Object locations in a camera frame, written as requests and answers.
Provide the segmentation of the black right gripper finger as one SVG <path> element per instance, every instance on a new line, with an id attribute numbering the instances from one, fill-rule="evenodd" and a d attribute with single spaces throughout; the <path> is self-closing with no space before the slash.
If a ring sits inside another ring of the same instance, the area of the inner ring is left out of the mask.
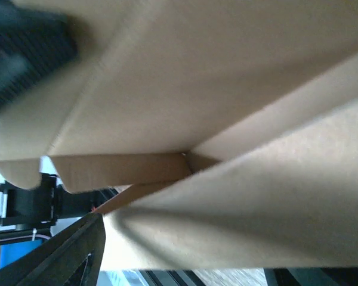
<path id="1" fill-rule="evenodd" d="M 89 213 L 0 269 L 0 285 L 96 285 L 105 241 L 103 216 Z"/>

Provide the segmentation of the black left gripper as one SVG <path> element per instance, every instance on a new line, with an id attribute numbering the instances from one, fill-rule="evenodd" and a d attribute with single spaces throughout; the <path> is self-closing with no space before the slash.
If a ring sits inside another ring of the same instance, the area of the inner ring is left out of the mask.
<path id="1" fill-rule="evenodd" d="M 0 1 L 0 110 L 77 56 L 67 15 Z"/>

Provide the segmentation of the brown cardboard box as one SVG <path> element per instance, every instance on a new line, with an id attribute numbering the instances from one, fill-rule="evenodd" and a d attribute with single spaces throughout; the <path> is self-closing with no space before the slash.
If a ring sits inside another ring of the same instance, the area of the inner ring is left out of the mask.
<path id="1" fill-rule="evenodd" d="M 11 1 L 79 58 L 0 111 L 0 174 L 124 190 L 103 269 L 358 265 L 358 1 Z"/>

